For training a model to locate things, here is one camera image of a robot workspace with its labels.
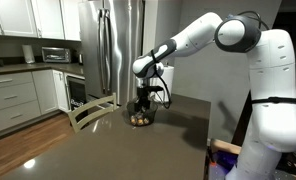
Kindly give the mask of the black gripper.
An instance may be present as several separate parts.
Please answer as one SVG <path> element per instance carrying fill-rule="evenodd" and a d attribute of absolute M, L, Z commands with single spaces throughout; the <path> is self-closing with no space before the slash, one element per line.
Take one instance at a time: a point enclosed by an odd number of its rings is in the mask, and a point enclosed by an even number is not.
<path fill-rule="evenodd" d="M 147 112 L 148 110 L 150 110 L 150 100 L 149 100 L 150 93 L 158 92 L 162 90 L 163 88 L 161 86 L 139 87 L 137 89 L 138 100 L 135 104 L 135 112 L 141 112 L 141 110 L 143 112 Z"/>

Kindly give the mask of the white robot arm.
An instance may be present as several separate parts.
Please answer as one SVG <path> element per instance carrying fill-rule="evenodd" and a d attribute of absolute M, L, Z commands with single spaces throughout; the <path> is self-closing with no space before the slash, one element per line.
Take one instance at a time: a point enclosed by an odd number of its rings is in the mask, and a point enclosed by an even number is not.
<path fill-rule="evenodd" d="M 132 71 L 140 80 L 158 76 L 165 57 L 189 56 L 211 42 L 223 51 L 244 53 L 249 64 L 252 114 L 225 180 L 274 180 L 281 155 L 296 151 L 295 55 L 287 31 L 262 31 L 247 16 L 223 20 L 209 12 L 136 59 Z"/>

